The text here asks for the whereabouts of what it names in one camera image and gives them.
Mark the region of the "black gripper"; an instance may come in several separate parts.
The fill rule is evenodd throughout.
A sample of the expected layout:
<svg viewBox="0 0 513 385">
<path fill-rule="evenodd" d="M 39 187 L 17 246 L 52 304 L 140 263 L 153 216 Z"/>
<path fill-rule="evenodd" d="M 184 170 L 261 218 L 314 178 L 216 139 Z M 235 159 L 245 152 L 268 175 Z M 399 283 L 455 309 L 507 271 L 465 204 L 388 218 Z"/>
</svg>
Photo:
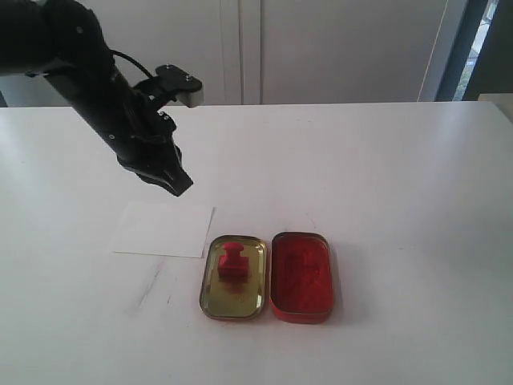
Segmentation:
<svg viewBox="0 0 513 385">
<path fill-rule="evenodd" d="M 107 95 L 124 124 L 124 139 L 131 145 L 122 166 L 145 183 L 182 196 L 193 181 L 181 167 L 172 120 L 161 115 L 147 95 L 129 86 L 110 86 Z"/>
</svg>

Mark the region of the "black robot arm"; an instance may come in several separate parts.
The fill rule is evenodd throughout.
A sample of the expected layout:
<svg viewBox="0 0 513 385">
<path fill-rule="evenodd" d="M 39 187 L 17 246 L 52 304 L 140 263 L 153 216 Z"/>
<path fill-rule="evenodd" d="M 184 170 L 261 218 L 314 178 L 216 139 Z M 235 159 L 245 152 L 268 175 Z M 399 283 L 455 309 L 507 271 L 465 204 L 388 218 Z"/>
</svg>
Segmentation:
<svg viewBox="0 0 513 385">
<path fill-rule="evenodd" d="M 176 123 L 161 109 L 198 106 L 198 78 L 171 64 L 131 86 L 115 64 L 94 12 L 76 1 L 3 1 L 1 74 L 42 76 L 142 181 L 178 197 L 193 181 L 173 140 Z"/>
</svg>

